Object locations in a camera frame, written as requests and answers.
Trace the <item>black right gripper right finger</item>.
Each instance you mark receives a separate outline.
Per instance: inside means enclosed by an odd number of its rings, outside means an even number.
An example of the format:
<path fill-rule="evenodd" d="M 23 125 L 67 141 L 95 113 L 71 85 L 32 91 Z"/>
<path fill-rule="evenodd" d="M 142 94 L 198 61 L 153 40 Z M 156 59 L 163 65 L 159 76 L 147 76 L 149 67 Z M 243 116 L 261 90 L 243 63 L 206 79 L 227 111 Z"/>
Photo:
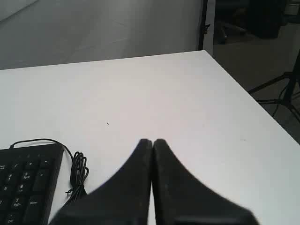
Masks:
<path fill-rule="evenodd" d="M 252 212 L 194 177 L 164 139 L 153 145 L 152 188 L 158 225 L 256 225 Z"/>

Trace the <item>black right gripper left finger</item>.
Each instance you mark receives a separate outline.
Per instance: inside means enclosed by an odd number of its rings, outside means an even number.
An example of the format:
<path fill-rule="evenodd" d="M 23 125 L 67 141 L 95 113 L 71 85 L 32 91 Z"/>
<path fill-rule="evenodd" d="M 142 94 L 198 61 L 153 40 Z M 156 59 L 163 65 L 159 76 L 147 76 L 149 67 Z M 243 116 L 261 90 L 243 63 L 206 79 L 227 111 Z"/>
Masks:
<path fill-rule="evenodd" d="M 141 139 L 124 165 L 103 185 L 63 207 L 52 225 L 146 225 L 152 142 Z"/>

